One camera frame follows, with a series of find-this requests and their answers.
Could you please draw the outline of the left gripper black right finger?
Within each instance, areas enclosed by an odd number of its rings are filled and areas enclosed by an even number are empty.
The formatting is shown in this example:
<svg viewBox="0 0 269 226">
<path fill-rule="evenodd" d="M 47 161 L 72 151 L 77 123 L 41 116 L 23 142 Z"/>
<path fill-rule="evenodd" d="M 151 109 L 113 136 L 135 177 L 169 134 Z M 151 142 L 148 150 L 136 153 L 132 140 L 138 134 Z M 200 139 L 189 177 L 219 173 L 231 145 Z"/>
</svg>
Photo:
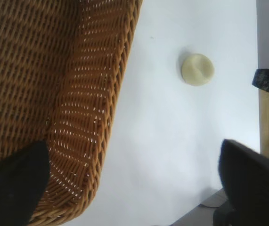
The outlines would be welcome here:
<svg viewBox="0 0 269 226">
<path fill-rule="evenodd" d="M 219 176 L 235 226 L 269 226 L 269 159 L 231 139 L 222 142 Z"/>
</svg>

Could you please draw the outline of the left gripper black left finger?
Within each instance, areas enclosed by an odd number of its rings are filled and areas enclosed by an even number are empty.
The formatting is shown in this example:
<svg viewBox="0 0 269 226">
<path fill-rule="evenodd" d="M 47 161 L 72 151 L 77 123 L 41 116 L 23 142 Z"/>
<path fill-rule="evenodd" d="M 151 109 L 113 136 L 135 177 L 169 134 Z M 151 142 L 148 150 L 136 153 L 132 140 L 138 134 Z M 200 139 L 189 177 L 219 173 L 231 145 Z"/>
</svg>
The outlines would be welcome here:
<svg viewBox="0 0 269 226">
<path fill-rule="evenodd" d="M 44 141 L 36 141 L 0 161 L 0 226 L 26 226 L 50 177 Z"/>
</svg>

